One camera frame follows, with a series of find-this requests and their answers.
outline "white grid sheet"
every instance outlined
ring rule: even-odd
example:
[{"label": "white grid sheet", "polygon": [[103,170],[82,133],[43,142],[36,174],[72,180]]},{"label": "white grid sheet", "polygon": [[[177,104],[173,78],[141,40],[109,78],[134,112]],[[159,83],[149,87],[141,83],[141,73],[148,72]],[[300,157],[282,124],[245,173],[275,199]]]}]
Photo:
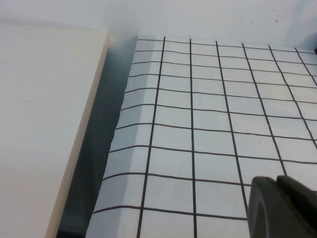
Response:
[{"label": "white grid sheet", "polygon": [[317,190],[313,51],[139,39],[88,238],[247,238],[254,176]]}]

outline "black grid line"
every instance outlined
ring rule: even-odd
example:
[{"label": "black grid line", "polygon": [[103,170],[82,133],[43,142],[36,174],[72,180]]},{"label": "black grid line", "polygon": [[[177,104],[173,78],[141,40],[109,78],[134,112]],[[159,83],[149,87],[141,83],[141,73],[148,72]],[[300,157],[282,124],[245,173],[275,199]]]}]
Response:
[{"label": "black grid line", "polygon": [[[169,41],[169,42],[174,42],[174,43],[182,43],[182,44],[189,44],[189,42],[178,42],[178,41]],[[226,46],[226,45],[216,45],[214,44],[202,44],[202,43],[192,43],[193,45],[202,45],[202,46],[219,46],[219,47],[231,47],[231,48],[242,48],[241,46]],[[257,47],[245,47],[246,49],[255,49],[255,50],[272,50],[272,49],[268,49],[268,48],[257,48]],[[296,52],[296,51],[287,51],[287,50],[272,50],[272,51],[280,51],[280,52]],[[311,53],[311,52],[301,52],[299,51],[299,53],[305,53],[305,54],[311,54],[311,55],[315,55],[315,53]]]},{"label": "black grid line", "polygon": [[[201,79],[201,80],[213,80],[213,81],[222,81],[221,79],[214,79],[214,78],[193,78],[193,79]],[[232,80],[224,80],[225,82],[234,82],[234,83],[251,83],[253,84],[254,82],[249,82],[249,81],[232,81]],[[265,84],[265,85],[277,85],[277,86],[286,86],[286,84],[280,84],[280,83],[262,83],[262,82],[257,82],[257,84]],[[295,88],[312,88],[312,89],[317,89],[316,87],[309,87],[309,86],[300,86],[300,85],[290,85],[290,87],[295,87]],[[153,88],[138,88],[130,91],[126,91],[125,93],[130,93],[133,91],[141,90],[141,89],[153,89]]]},{"label": "black grid line", "polygon": [[[152,123],[150,123],[150,122],[139,122],[139,123],[134,123],[134,124],[118,127],[115,130],[120,130],[120,129],[124,129],[124,128],[130,127],[130,126],[135,126],[135,125],[152,125]],[[183,127],[183,126],[160,124],[160,123],[154,123],[154,125],[166,126],[166,127],[172,127],[172,128],[178,128],[178,129],[194,130],[194,131],[195,130],[203,130],[203,131],[212,131],[212,132],[231,133],[231,130],[215,130],[215,129],[191,128],[191,127]],[[234,134],[243,134],[243,135],[257,135],[257,136],[264,136],[264,137],[272,137],[272,135],[257,134],[257,133],[251,133],[251,132],[233,131],[233,133]],[[308,140],[308,141],[312,141],[312,139],[301,138],[301,137],[290,137],[290,136],[281,136],[281,135],[274,135],[274,137],[276,137],[276,138],[285,138],[285,139],[294,139],[294,140]]]},{"label": "black grid line", "polygon": [[[199,94],[207,94],[207,95],[217,95],[217,96],[224,96],[224,94],[219,94],[219,93],[202,93],[202,92],[193,92],[193,93],[199,93]],[[236,97],[236,98],[254,98],[254,99],[259,99],[258,97],[249,97],[249,96],[238,96],[238,95],[227,95],[227,97]],[[293,102],[293,100],[286,100],[286,99],[276,99],[276,98],[263,98],[262,99],[267,99],[267,100],[275,100],[275,101],[284,101],[284,102]],[[298,103],[310,103],[310,104],[317,104],[315,102],[305,102],[305,101],[297,101]],[[127,107],[127,108],[123,108],[121,109],[122,110],[126,110],[126,109],[129,109],[129,108],[133,108],[135,106],[131,106],[131,107]]]},{"label": "black grid line", "polygon": [[218,48],[217,41],[216,41],[216,47],[217,47],[220,74],[221,74],[221,79],[222,79],[223,93],[224,93],[224,98],[225,98],[225,101],[226,101],[227,113],[228,113],[228,118],[229,118],[229,125],[230,125],[230,130],[231,130],[232,143],[233,143],[234,154],[235,154],[235,158],[236,158],[236,162],[237,162],[238,174],[239,174],[240,185],[241,185],[241,190],[242,190],[242,196],[243,196],[244,206],[245,206],[245,209],[246,209],[246,214],[248,214],[248,204],[247,204],[247,199],[246,199],[246,195],[245,195],[245,192],[244,192],[242,174],[241,174],[239,158],[238,158],[238,152],[237,152],[236,142],[235,142],[233,128],[232,128],[230,110],[229,110],[228,99],[227,99],[227,95],[226,95],[226,87],[225,87],[225,84],[224,84],[224,81],[223,81],[221,61],[220,61],[220,57],[219,57],[219,48]]},{"label": "black grid line", "polygon": [[[143,75],[154,75],[154,76],[158,76],[158,74],[141,74],[138,76],[143,76]],[[165,76],[165,77],[176,77],[176,78],[189,78],[189,77],[185,77],[185,76],[176,76],[176,75],[167,75],[167,74],[161,74],[161,76]],[[201,79],[201,80],[214,80],[214,81],[222,81],[221,79],[215,79],[215,78],[196,78],[193,77],[193,79]],[[253,82],[249,82],[249,81],[233,81],[233,80],[224,80],[225,82],[236,82],[236,83],[253,83]],[[286,86],[286,84],[280,84],[280,83],[262,83],[262,82],[257,82],[257,84],[267,84],[267,85],[279,85],[279,86]],[[291,87],[298,87],[298,88],[312,88],[312,89],[317,89],[316,87],[309,87],[309,86],[299,86],[299,85],[290,85]]]},{"label": "black grid line", "polygon": [[[142,50],[142,51],[135,51],[135,52],[161,52],[158,50]],[[165,51],[165,52],[171,52],[171,53],[177,53],[177,54],[183,54],[183,55],[189,55],[189,53],[185,53],[185,52],[179,52],[179,51]],[[206,55],[206,54],[198,54],[198,53],[192,53],[193,56],[208,56],[208,57],[217,57],[216,55]],[[238,57],[238,56],[220,56],[220,58],[234,58],[234,59],[243,59],[245,60],[244,57]],[[255,59],[255,58],[249,58],[249,60],[259,60],[259,61],[271,61],[274,62],[274,60],[272,59]],[[284,60],[277,60],[277,62],[283,62],[283,63],[295,63],[295,64],[302,64],[301,62],[292,62],[292,61],[284,61]],[[307,65],[317,65],[316,63],[306,63]]]},{"label": "black grid line", "polygon": [[[124,148],[120,148],[120,149],[111,150],[109,153],[114,153],[114,152],[117,152],[117,151],[127,150],[127,149],[137,148],[137,147],[147,147],[148,148],[149,146],[148,145],[132,145],[132,146],[128,146],[128,147],[124,147]],[[162,150],[171,150],[171,151],[189,152],[189,153],[192,152],[191,150],[174,149],[174,148],[159,147],[159,146],[152,146],[152,148],[162,149]],[[204,151],[194,151],[194,152],[197,153],[197,154],[222,155],[222,156],[236,157],[236,155],[232,155],[232,154],[213,153],[213,152],[204,152]],[[247,159],[256,159],[256,160],[274,160],[274,161],[279,161],[279,159],[275,159],[275,158],[256,157],[256,156],[238,155],[238,157],[247,158]],[[298,164],[317,165],[317,162],[309,162],[309,161],[296,161],[296,160],[283,160],[283,161],[285,161],[285,162],[293,162],[293,163],[298,163]]]},{"label": "black grid line", "polygon": [[306,68],[307,72],[309,73],[310,77],[312,77],[313,82],[314,82],[315,85],[317,86],[317,83],[316,83],[314,77],[313,77],[312,74],[309,72],[309,70],[308,70],[307,66],[305,65],[304,61],[302,60],[302,57],[301,57],[301,55],[299,54],[298,50],[297,50],[296,48],[295,48],[295,50],[296,50],[296,52],[297,52],[297,55],[298,55],[299,59],[300,59],[301,62],[303,63],[303,65],[304,65],[304,67]]},{"label": "black grid line", "polygon": [[[96,213],[99,213],[99,212],[103,212],[103,211],[109,211],[109,210],[113,210],[113,209],[118,209],[118,208],[141,209],[141,207],[137,207],[137,206],[121,205],[121,206],[114,206],[114,207],[107,207],[107,208],[104,208],[104,209],[100,209],[100,210],[94,211],[93,214],[96,214]],[[143,207],[142,209],[143,210],[148,210],[148,211],[176,213],[176,214],[183,214],[183,215],[190,215],[190,216],[194,215],[192,212],[172,211],[172,210],[164,210],[164,209],[150,208],[150,207]],[[201,214],[201,213],[197,213],[196,215],[200,216],[200,217],[214,217],[214,218],[230,219],[230,220],[241,220],[241,221],[246,221],[247,220],[247,218],[244,218],[244,217],[229,217],[229,216]]]},{"label": "black grid line", "polygon": [[265,111],[265,108],[264,108],[264,104],[263,104],[262,98],[261,98],[261,96],[260,96],[260,92],[259,92],[259,89],[258,89],[258,85],[257,85],[257,83],[256,83],[256,80],[254,79],[254,75],[253,75],[253,72],[252,72],[252,69],[251,69],[250,62],[249,62],[249,60],[248,60],[248,56],[247,56],[247,52],[246,52],[246,49],[245,49],[245,47],[244,47],[244,44],[242,44],[242,47],[243,47],[244,54],[245,54],[245,56],[246,56],[246,60],[247,60],[247,62],[248,62],[248,66],[249,66],[249,68],[250,68],[251,76],[252,76],[254,85],[255,85],[255,87],[256,87],[256,91],[257,91],[257,94],[258,94],[258,97],[259,97],[259,100],[260,100],[260,103],[261,103],[261,106],[262,106],[262,110],[263,110],[263,113],[264,113],[264,116],[265,116],[265,120],[266,120],[268,129],[269,129],[269,132],[270,132],[270,134],[271,134],[271,138],[272,138],[273,143],[274,143],[274,146],[275,146],[275,148],[276,148],[276,152],[277,152],[278,158],[279,158],[279,160],[280,160],[280,162],[281,162],[281,166],[282,166],[284,175],[287,175],[286,169],[285,169],[285,166],[284,166],[284,163],[283,163],[283,161],[282,161],[281,154],[279,153],[279,149],[278,149],[278,147],[277,147],[277,143],[276,143],[276,140],[275,140],[274,135],[273,135],[272,128],[271,128],[271,126],[270,126],[270,124],[269,124],[269,120],[268,120],[268,117],[267,117],[267,115],[266,115],[266,111]]},{"label": "black grid line", "polygon": [[[271,47],[270,47],[270,46],[268,46],[268,47],[269,47],[269,49],[270,49],[270,51],[271,51],[271,54],[272,54],[273,59],[275,60],[273,51],[271,50]],[[280,73],[281,73],[281,75],[282,75],[282,78],[283,78],[283,80],[284,80],[284,82],[285,82],[285,84],[286,84],[286,86],[287,86],[287,88],[288,88],[288,90],[289,90],[289,92],[290,92],[290,94],[291,94],[291,96],[292,96],[292,99],[293,99],[294,103],[296,104],[296,107],[297,107],[297,109],[298,109],[299,115],[300,115],[301,118],[303,119],[304,124],[305,124],[305,127],[306,127],[306,129],[307,129],[309,135],[311,136],[311,139],[313,140],[313,143],[314,143],[314,145],[315,145],[315,147],[316,147],[316,149],[317,149],[317,144],[316,144],[316,142],[315,142],[315,140],[314,140],[314,137],[313,137],[313,135],[312,135],[312,133],[311,133],[311,131],[310,131],[308,125],[307,125],[307,122],[305,121],[305,119],[304,119],[304,117],[303,117],[303,115],[302,115],[301,109],[300,109],[300,107],[298,106],[298,103],[297,103],[297,101],[296,101],[295,98],[294,98],[294,95],[293,95],[293,93],[292,93],[292,90],[291,90],[290,86],[287,84],[287,82],[286,82],[286,80],[285,80],[285,78],[284,78],[283,72],[281,71],[280,67],[278,66],[278,63],[277,63],[276,61],[275,61],[275,63],[276,63],[276,66],[277,66],[278,70],[280,71]]]},{"label": "black grid line", "polygon": [[[103,179],[107,180],[110,178],[114,178],[117,176],[122,176],[122,175],[145,175],[145,173],[142,172],[126,172],[126,173],[119,173],[119,174],[115,174],[115,175],[111,175],[108,176],[106,178]],[[155,177],[161,177],[161,178],[168,178],[168,179],[179,179],[179,180],[189,180],[189,181],[199,181],[199,182],[213,182],[213,183],[223,183],[223,184],[230,184],[230,185],[237,185],[240,186],[239,182],[228,182],[228,181],[219,181],[219,180],[210,180],[210,179],[193,179],[193,178],[185,178],[185,177],[177,177],[177,176],[169,176],[169,175],[159,175],[159,174],[152,174],[152,173],[148,173],[149,176],[155,176]]]},{"label": "black grid line", "polygon": [[[200,66],[200,67],[209,67],[209,68],[219,68],[216,66]],[[222,69],[236,69],[236,70],[245,70],[245,71],[250,71],[249,69],[245,69],[245,68],[231,68],[231,67],[222,67]],[[260,69],[253,69],[253,71],[258,71],[258,72],[271,72],[271,73],[280,73],[280,71],[271,71],[271,70],[260,70]],[[294,75],[302,75],[302,76],[309,76],[308,74],[302,74],[302,73],[292,73],[292,72],[282,72],[282,73],[288,73],[288,74],[294,74]],[[129,76],[129,78],[132,77],[137,77],[143,74],[138,74],[138,75],[131,75]]]},{"label": "black grid line", "polygon": [[143,193],[142,193],[142,201],[141,201],[141,208],[140,208],[140,217],[139,217],[139,224],[138,224],[138,231],[137,231],[137,238],[140,238],[141,234],[141,225],[142,225],[142,217],[143,217],[143,208],[144,208],[144,201],[145,201],[145,193],[147,188],[147,181],[148,181],[148,173],[149,173],[149,165],[150,165],[150,157],[151,157],[151,148],[152,148],[152,141],[153,141],[153,132],[154,132],[154,123],[155,123],[155,115],[157,110],[157,103],[159,97],[159,81],[160,81],[160,73],[162,71],[162,62],[163,62],[163,55],[164,55],[164,46],[165,46],[165,37],[163,40],[163,47],[162,47],[162,55],[160,59],[160,66],[159,66],[159,73],[158,73],[158,87],[157,93],[155,98],[155,105],[154,105],[154,112],[153,112],[153,122],[151,128],[151,136],[150,136],[150,143],[149,143],[149,150],[148,150],[148,158],[147,158],[147,166],[146,166],[146,174],[144,177],[144,185],[143,185]]},{"label": "black grid line", "polygon": [[197,216],[196,216],[196,184],[195,184],[195,143],[194,143],[194,110],[193,110],[193,76],[192,76],[192,40],[189,40],[190,61],[190,111],[191,111],[191,135],[192,135],[192,176],[193,176],[193,218],[194,238],[197,238]]},{"label": "black grid line", "polygon": [[[217,57],[215,55],[202,55],[202,54],[192,54],[192,55],[195,55],[195,56],[209,56],[209,57]],[[220,56],[220,58],[234,58],[234,59],[242,59],[242,60],[245,60],[246,58],[244,57],[238,57],[238,56]],[[270,61],[270,62],[274,62],[274,60],[272,59],[254,59],[254,58],[249,58],[249,60],[259,60],[259,61]],[[281,63],[296,63],[296,64],[302,64],[301,62],[291,62],[291,61],[283,61],[283,60],[277,60],[277,62],[281,62]],[[155,60],[152,60],[152,61],[140,61],[140,62],[134,62],[132,64],[139,64],[139,63],[159,63],[159,61],[155,61]],[[306,63],[307,65],[317,65],[317,63]]]},{"label": "black grid line", "polygon": [[[122,110],[127,110],[130,108],[135,108],[135,107],[141,107],[141,106],[154,106],[154,104],[138,104],[135,106],[131,106],[128,108],[124,108]],[[166,106],[166,105],[160,105],[157,104],[159,107],[165,107],[165,108],[175,108],[175,109],[184,109],[184,110],[190,110],[190,108],[180,108],[180,107],[174,107],[174,106]],[[213,110],[213,109],[193,109],[194,111],[205,111],[205,112],[218,112],[218,113],[227,113],[226,111],[220,111],[220,110]],[[264,117],[263,114],[252,114],[252,113],[238,113],[238,112],[230,112],[231,114],[239,114],[239,115],[248,115],[248,116],[262,116]],[[286,118],[286,119],[302,119],[302,118],[297,118],[297,117],[284,117],[284,116],[272,116],[272,115],[267,115],[269,118]],[[311,121],[317,121],[317,119],[307,119],[304,118],[305,120],[311,120]]]}]

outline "grid square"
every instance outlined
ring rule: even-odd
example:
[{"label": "grid square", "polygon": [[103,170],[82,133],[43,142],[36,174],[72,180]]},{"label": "grid square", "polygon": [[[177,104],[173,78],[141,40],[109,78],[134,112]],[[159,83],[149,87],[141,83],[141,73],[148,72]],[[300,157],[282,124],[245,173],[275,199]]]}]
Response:
[{"label": "grid square", "polygon": [[128,78],[125,92],[140,88],[157,88],[158,78],[158,75],[140,75],[133,78]]},{"label": "grid square", "polygon": [[247,221],[197,217],[197,237],[199,238],[246,238],[249,236]]},{"label": "grid square", "polygon": [[190,66],[173,63],[162,63],[162,75],[190,77]]},{"label": "grid square", "polygon": [[194,128],[209,130],[230,130],[228,113],[194,111]]},{"label": "grid square", "polygon": [[176,51],[189,54],[189,44],[165,41],[164,51]]},{"label": "grid square", "polygon": [[175,52],[166,52],[163,54],[163,62],[190,64],[190,56],[187,54],[179,54]]},{"label": "grid square", "polygon": [[193,216],[144,211],[140,238],[192,238],[194,236]]},{"label": "grid square", "polygon": [[197,181],[196,210],[201,214],[246,217],[241,186]]},{"label": "grid square", "polygon": [[222,58],[221,59],[221,67],[223,67],[223,68],[249,69],[247,60],[240,59],[240,58]]},{"label": "grid square", "polygon": [[148,176],[145,207],[193,212],[193,182]]},{"label": "grid square", "polygon": [[192,39],[192,44],[200,44],[200,45],[216,45],[216,41],[211,40],[199,40],[199,39]]},{"label": "grid square", "polygon": [[135,238],[140,211],[118,208],[93,214],[86,237]]},{"label": "grid square", "polygon": [[309,54],[314,54],[315,55],[315,52],[313,49],[303,49],[303,48],[297,48],[298,52],[301,52],[301,53],[309,53]]},{"label": "grid square", "polygon": [[171,36],[168,36],[168,37],[165,38],[165,41],[174,41],[174,42],[189,44],[189,39],[184,39],[182,37],[171,37]]},{"label": "grid square", "polygon": [[270,50],[246,49],[246,53],[249,59],[273,60]]},{"label": "grid square", "polygon": [[188,109],[157,106],[155,123],[191,128],[191,111]]},{"label": "grid square", "polygon": [[240,183],[236,158],[195,153],[195,178]]},{"label": "grid square", "polygon": [[317,103],[316,88],[290,87],[296,101]]},{"label": "grid square", "polygon": [[192,153],[152,148],[149,173],[192,178]]},{"label": "grid square", "polygon": [[152,123],[154,106],[139,106],[123,110],[116,128],[132,125],[135,123]]},{"label": "grid square", "polygon": [[243,183],[251,184],[255,176],[265,176],[276,179],[284,175],[279,161],[239,158]]},{"label": "grid square", "polygon": [[312,190],[317,190],[317,165],[284,162],[287,175]]},{"label": "grid square", "polygon": [[201,110],[227,111],[225,98],[220,95],[194,93],[193,107]]},{"label": "grid square", "polygon": [[270,118],[269,122],[275,136],[311,138],[302,119]]},{"label": "grid square", "polygon": [[158,105],[190,108],[190,93],[160,90],[158,93]]},{"label": "grid square", "polygon": [[244,44],[245,48],[257,48],[257,49],[269,49],[268,45],[264,45],[264,44],[257,44],[257,43],[247,43]]},{"label": "grid square", "polygon": [[218,41],[218,47],[226,47],[226,48],[242,48],[241,43],[237,43],[231,40],[221,40]]},{"label": "grid square", "polygon": [[306,67],[309,70],[309,72],[311,73],[311,75],[317,75],[317,65],[308,64],[308,65],[306,65]]},{"label": "grid square", "polygon": [[148,150],[146,147],[134,147],[109,153],[104,178],[120,173],[144,173]]},{"label": "grid square", "polygon": [[250,59],[249,63],[252,70],[266,70],[278,72],[278,68],[274,61]]},{"label": "grid square", "polygon": [[304,63],[317,64],[316,54],[299,53]]},{"label": "grid square", "polygon": [[164,148],[191,150],[191,130],[155,125],[152,145]]},{"label": "grid square", "polygon": [[234,155],[230,132],[194,130],[195,151]]},{"label": "grid square", "polygon": [[192,44],[192,54],[217,56],[216,46]]},{"label": "grid square", "polygon": [[223,85],[220,80],[193,78],[193,92],[215,93],[223,95]]},{"label": "grid square", "polygon": [[317,121],[315,120],[306,120],[309,130],[311,131],[313,138],[317,139]]},{"label": "grid square", "polygon": [[287,86],[258,84],[258,90],[261,98],[292,100],[292,96]]},{"label": "grid square", "polygon": [[231,113],[250,113],[264,115],[262,105],[257,98],[237,98],[227,96]]},{"label": "grid square", "polygon": [[129,77],[143,73],[159,74],[159,67],[158,62],[136,63],[131,65]]},{"label": "grid square", "polygon": [[287,138],[275,140],[283,160],[317,162],[317,150],[311,140]]},{"label": "grid square", "polygon": [[122,205],[140,206],[144,175],[120,175],[104,180],[99,190],[95,211]]},{"label": "grid square", "polygon": [[231,114],[230,116],[234,132],[270,135],[264,116],[240,114]]},{"label": "grid square", "polygon": [[162,52],[148,51],[148,52],[135,52],[133,55],[132,63],[158,61],[160,62]]},{"label": "grid square", "polygon": [[297,74],[290,74],[284,73],[284,78],[288,85],[292,86],[305,86],[305,87],[314,87],[316,85],[312,79],[312,77],[308,75],[297,75]]},{"label": "grid square", "polygon": [[151,125],[134,125],[116,130],[110,151],[133,145],[148,145],[151,135]]},{"label": "grid square", "polygon": [[135,51],[161,51],[163,41],[137,41]]},{"label": "grid square", "polygon": [[287,46],[270,46],[272,51],[275,53],[277,51],[291,51],[296,52],[295,48],[287,47]]},{"label": "grid square", "polygon": [[218,57],[192,55],[192,65],[219,67]]},{"label": "grid square", "polygon": [[244,51],[242,47],[227,47],[227,46],[218,46],[219,55],[221,57],[242,57],[245,58]]},{"label": "grid square", "polygon": [[300,118],[294,102],[263,99],[263,105],[268,116]]},{"label": "grid square", "polygon": [[140,104],[154,104],[156,93],[156,89],[141,89],[126,93],[121,108],[124,109]]},{"label": "grid square", "polygon": [[249,70],[223,68],[222,74],[223,79],[226,81],[253,82],[251,72]]},{"label": "grid square", "polygon": [[283,73],[300,73],[308,75],[303,64],[278,62],[278,66]]},{"label": "grid square", "polygon": [[221,79],[219,68],[192,66],[192,75],[193,78]]},{"label": "grid square", "polygon": [[258,135],[234,134],[239,156],[278,159],[271,137]]},{"label": "grid square", "polygon": [[190,92],[190,79],[182,77],[161,76],[159,88]]},{"label": "grid square", "polygon": [[254,80],[257,83],[273,83],[285,85],[282,75],[280,73],[253,71],[253,76]]},{"label": "grid square", "polygon": [[317,119],[317,104],[313,103],[298,103],[302,115],[305,119]]},{"label": "grid square", "polygon": [[226,93],[230,96],[258,97],[254,83],[225,81]]},{"label": "grid square", "polygon": [[302,62],[296,52],[274,51],[274,57],[276,61]]}]

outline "cream board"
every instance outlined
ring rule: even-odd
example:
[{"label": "cream board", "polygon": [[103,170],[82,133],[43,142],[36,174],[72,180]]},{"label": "cream board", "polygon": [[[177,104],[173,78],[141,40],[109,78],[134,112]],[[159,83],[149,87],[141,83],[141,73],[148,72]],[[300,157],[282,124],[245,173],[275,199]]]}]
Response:
[{"label": "cream board", "polygon": [[0,26],[0,237],[53,238],[106,57],[106,31]]}]

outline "white wall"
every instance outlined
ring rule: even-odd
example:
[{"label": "white wall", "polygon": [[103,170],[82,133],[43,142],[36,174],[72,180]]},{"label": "white wall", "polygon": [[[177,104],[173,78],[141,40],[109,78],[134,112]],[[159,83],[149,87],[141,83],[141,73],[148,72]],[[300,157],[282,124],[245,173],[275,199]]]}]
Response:
[{"label": "white wall", "polygon": [[2,0],[0,22],[317,46],[316,0]]}]

